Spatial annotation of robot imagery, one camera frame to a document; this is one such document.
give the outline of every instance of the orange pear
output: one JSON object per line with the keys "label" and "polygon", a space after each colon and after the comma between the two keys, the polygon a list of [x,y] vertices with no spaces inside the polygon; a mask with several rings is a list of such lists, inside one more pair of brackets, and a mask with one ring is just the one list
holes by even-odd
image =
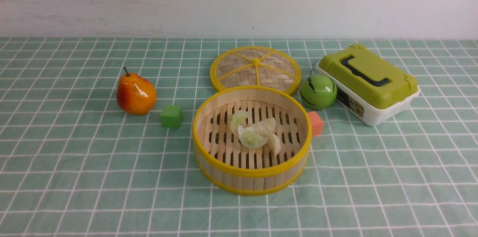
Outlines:
{"label": "orange pear", "polygon": [[132,115],[142,116],[149,113],[156,103],[156,88],[147,79],[128,72],[126,67],[123,69],[126,73],[119,78],[116,91],[118,106]]}

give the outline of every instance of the white wall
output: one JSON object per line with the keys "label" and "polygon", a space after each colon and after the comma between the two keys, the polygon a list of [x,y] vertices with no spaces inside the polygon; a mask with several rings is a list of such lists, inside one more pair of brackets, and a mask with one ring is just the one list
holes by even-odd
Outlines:
{"label": "white wall", "polygon": [[0,36],[478,38],[478,0],[0,0]]}

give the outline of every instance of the white container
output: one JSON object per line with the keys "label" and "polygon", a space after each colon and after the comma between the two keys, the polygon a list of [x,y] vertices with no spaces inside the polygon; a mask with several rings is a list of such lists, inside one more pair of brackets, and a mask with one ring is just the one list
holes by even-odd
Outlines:
{"label": "white container", "polygon": [[420,94],[420,87],[418,87],[418,91],[403,101],[400,101],[386,109],[377,109],[367,103],[364,99],[360,98],[356,93],[351,91],[348,87],[343,85],[341,82],[336,80],[330,74],[325,72],[319,67],[319,63],[315,66],[316,71],[319,74],[326,75],[332,79],[332,81],[337,86],[337,101],[348,108],[355,116],[357,116],[360,120],[362,120],[365,124],[374,127],[379,125],[385,120],[388,120],[392,116],[404,111],[405,109],[410,106],[410,103],[413,98],[417,97]]}

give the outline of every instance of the black handle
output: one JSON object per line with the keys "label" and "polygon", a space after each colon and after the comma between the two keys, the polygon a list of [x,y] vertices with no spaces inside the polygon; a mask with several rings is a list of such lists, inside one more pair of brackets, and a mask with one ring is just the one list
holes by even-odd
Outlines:
{"label": "black handle", "polygon": [[348,69],[350,69],[352,71],[352,74],[356,75],[357,77],[361,77],[363,78],[365,81],[367,81],[368,83],[374,85],[374,86],[377,86],[377,87],[380,87],[380,86],[383,86],[385,84],[387,84],[388,82],[388,79],[387,78],[384,78],[380,81],[373,81],[372,79],[369,79],[366,75],[360,73],[357,69],[353,68],[351,65],[348,64],[348,61],[349,60],[352,60],[353,58],[355,58],[354,56],[350,56],[348,58],[345,58],[342,60],[342,65],[344,65],[345,67],[347,67]]}

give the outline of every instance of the green lid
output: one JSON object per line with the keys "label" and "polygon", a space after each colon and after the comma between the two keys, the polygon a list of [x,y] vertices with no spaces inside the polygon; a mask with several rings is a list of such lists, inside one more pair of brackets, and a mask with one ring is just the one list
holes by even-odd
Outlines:
{"label": "green lid", "polygon": [[325,55],[319,67],[377,109],[386,109],[418,91],[415,77],[361,44]]}

